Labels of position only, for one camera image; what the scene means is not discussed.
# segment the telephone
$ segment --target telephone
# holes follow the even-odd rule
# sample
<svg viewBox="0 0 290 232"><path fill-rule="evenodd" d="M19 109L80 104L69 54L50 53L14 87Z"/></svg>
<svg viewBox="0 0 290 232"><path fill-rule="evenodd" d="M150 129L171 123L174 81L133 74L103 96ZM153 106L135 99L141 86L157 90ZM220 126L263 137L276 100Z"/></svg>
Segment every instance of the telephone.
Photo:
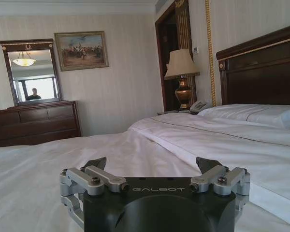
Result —
<svg viewBox="0 0 290 232"><path fill-rule="evenodd" d="M190 112L191 113L199 113L202 110L205 110L207 108L211 108L212 103L211 101L206 101L206 100L201 100L201 101L196 101L191 107L190 107Z"/></svg>

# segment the wooden mirror frame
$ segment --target wooden mirror frame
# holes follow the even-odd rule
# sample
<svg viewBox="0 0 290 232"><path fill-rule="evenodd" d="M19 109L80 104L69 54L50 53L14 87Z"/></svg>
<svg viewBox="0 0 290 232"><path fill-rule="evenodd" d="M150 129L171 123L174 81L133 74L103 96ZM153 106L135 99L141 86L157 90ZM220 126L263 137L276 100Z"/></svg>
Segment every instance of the wooden mirror frame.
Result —
<svg viewBox="0 0 290 232"><path fill-rule="evenodd" d="M57 72L57 67L56 67L56 62L55 62L53 39L0 41L0 45L2 46L6 70L8 72L9 82L10 82L13 101L14 101L15 106L40 104L40 103L46 103L46 102L58 102L62 100L58 72ZM46 49L50 50L50 55L52 59L53 69L54 69L54 77L56 79L56 84L57 84L58 98L18 102L17 95L14 89L13 75L12 75L12 70L10 66L8 52L21 52L21 51L46 50Z"/></svg>

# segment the painting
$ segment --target painting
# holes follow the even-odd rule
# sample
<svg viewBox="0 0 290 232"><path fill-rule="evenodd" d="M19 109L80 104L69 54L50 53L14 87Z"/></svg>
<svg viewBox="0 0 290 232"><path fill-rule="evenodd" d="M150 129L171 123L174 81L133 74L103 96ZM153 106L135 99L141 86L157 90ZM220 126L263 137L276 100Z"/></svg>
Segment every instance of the painting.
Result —
<svg viewBox="0 0 290 232"><path fill-rule="evenodd" d="M109 67L104 31L55 33L61 71Z"/></svg>

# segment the mirror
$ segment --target mirror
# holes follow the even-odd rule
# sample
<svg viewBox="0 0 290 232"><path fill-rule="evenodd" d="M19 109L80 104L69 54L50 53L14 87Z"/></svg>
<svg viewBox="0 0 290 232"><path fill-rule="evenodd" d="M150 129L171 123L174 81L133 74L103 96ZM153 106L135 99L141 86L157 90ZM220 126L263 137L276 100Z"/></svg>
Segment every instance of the mirror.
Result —
<svg viewBox="0 0 290 232"><path fill-rule="evenodd" d="M0 42L15 106L60 101L53 40Z"/></svg>

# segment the wooden dresser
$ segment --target wooden dresser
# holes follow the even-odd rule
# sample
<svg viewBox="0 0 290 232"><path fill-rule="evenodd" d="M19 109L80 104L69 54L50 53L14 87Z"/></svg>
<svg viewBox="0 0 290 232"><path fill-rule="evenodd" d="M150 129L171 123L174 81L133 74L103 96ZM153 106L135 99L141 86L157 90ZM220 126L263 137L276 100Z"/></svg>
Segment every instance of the wooden dresser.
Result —
<svg viewBox="0 0 290 232"><path fill-rule="evenodd" d="M58 101L0 110L0 147L81 136L76 103Z"/></svg>

